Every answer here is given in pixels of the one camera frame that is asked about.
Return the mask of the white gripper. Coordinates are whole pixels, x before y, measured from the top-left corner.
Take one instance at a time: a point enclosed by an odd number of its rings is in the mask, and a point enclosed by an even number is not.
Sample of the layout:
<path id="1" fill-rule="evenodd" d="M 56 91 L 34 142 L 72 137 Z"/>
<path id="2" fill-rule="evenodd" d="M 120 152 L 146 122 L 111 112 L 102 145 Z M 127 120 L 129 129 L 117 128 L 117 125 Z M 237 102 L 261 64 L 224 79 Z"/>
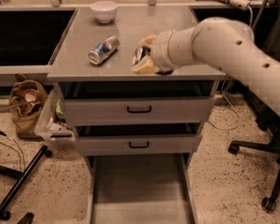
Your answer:
<path id="1" fill-rule="evenodd" d="M 150 48 L 150 57 L 146 55 L 142 59 L 134 58 L 132 71 L 137 75 L 153 75 L 159 72 L 158 68 L 164 71 L 174 70 L 175 64 L 171 61 L 168 51 L 173 33 L 174 30 L 169 30 L 141 39 L 138 45 Z"/>

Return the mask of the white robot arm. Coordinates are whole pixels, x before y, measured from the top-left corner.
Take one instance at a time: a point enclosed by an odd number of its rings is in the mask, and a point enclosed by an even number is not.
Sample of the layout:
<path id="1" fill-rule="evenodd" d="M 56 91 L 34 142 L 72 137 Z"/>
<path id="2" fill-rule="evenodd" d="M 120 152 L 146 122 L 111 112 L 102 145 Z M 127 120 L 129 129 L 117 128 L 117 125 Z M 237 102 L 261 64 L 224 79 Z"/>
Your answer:
<path id="1" fill-rule="evenodd" d="M 211 17 L 188 29 L 150 35 L 139 47 L 148 53 L 133 58 L 138 75 L 206 63 L 247 86 L 280 117 L 280 62 L 255 45 L 251 27 L 243 22 Z"/>

